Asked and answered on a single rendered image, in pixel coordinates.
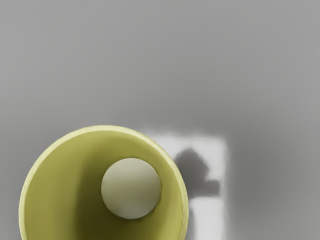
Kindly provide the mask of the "yellow-green cup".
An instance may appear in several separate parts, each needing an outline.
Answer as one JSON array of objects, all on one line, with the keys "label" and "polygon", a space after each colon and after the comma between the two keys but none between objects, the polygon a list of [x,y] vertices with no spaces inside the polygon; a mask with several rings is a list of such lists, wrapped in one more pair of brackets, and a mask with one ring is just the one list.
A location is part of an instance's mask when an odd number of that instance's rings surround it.
[{"label": "yellow-green cup", "polygon": [[[101,195],[106,170],[125,158],[148,162],[161,195],[139,219],[107,209]],[[122,126],[88,126],[61,137],[35,161],[18,208],[22,240],[185,240],[189,203],[181,173],[148,136]]]}]

